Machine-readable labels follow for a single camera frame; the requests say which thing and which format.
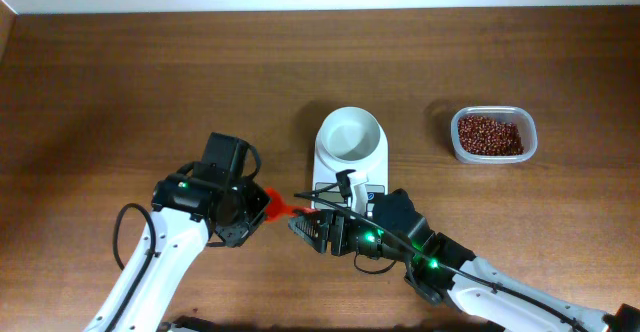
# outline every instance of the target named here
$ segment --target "clear plastic container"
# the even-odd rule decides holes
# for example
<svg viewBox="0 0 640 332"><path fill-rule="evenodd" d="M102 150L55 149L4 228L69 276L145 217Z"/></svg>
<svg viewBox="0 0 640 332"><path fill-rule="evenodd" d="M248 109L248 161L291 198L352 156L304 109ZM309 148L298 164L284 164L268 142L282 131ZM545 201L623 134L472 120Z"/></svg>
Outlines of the clear plastic container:
<svg viewBox="0 0 640 332"><path fill-rule="evenodd" d="M503 123L515 123L520 133L524 153L518 156L482 156L465 151L460 145L458 120L470 115L489 117ZM456 158L462 163L518 163L531 158L538 148L538 136L536 135L536 126L533 123L533 118L527 111L518 107L478 106L463 108L451 120L451 139L453 140Z"/></svg>

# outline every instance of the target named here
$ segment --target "robotic arm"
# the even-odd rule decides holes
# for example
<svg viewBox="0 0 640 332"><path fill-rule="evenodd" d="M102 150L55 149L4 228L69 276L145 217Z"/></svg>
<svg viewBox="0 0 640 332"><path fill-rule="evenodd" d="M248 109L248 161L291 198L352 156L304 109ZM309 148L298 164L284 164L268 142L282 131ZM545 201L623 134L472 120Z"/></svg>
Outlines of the robotic arm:
<svg viewBox="0 0 640 332"><path fill-rule="evenodd" d="M251 151L256 170L243 176ZM147 226L109 297L86 332L156 331L180 280L209 247L239 247L265 220L269 196L253 182L260 169L257 151L235 137L212 133L200 162L189 163L158 182L149 214L136 204ZM221 242L208 243L216 234Z"/></svg>
<svg viewBox="0 0 640 332"><path fill-rule="evenodd" d="M363 179L357 174L352 179L351 172L339 172L338 182L332 186L347 201L352 200ZM312 191L296 197L332 209L290 219L291 230L319 253L325 253L331 242L334 256L355 252L356 258L364 255L403 262L405 281L432 305L445 303L508 331L640 331L640 311L635 308L622 305L612 316L559 300L508 277L486 259L431 230L403 190L384 196L368 216L317 195Z"/></svg>

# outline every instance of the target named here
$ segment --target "wooden table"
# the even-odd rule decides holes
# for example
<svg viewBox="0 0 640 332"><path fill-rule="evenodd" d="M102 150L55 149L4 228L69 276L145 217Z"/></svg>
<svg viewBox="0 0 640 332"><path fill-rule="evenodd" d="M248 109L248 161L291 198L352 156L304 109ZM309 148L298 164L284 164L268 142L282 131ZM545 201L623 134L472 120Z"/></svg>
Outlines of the wooden table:
<svg viewBox="0 0 640 332"><path fill-rule="evenodd" d="M19 16L0 65L3 330L81 330L120 273L117 211L148 205L212 131L255 144L259 183L297 202L317 129L347 105L382 124L390 187L432 228L557 297L638 306L639 21L637 7ZM533 159L459 163L449 122L472 105L529 111ZM125 219L125 257L142 225ZM403 274L362 275L282 220L198 257L165 319L462 319L422 301Z"/></svg>

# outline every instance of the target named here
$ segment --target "container of beans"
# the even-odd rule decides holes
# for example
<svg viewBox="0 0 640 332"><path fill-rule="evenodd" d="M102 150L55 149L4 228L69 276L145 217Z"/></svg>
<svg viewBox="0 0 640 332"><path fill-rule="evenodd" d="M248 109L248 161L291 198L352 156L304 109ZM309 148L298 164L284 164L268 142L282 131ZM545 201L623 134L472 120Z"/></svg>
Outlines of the container of beans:
<svg viewBox="0 0 640 332"><path fill-rule="evenodd" d="M518 163L538 148L533 118L518 107L463 108L451 120L451 138L463 163Z"/></svg>

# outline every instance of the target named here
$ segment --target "white digital scale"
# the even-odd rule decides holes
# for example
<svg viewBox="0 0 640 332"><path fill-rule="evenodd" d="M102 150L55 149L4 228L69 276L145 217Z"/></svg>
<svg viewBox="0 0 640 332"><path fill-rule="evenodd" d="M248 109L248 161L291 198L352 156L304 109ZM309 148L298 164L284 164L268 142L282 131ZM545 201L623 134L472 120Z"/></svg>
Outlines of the white digital scale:
<svg viewBox="0 0 640 332"><path fill-rule="evenodd" d="M322 123L316 136L312 189L335 183L336 173L347 169L366 173L366 211L371 212L378 198L389 193L389 144L375 117L357 107L337 109ZM351 207L338 187L318 197ZM311 207L331 208L321 203L311 203Z"/></svg>

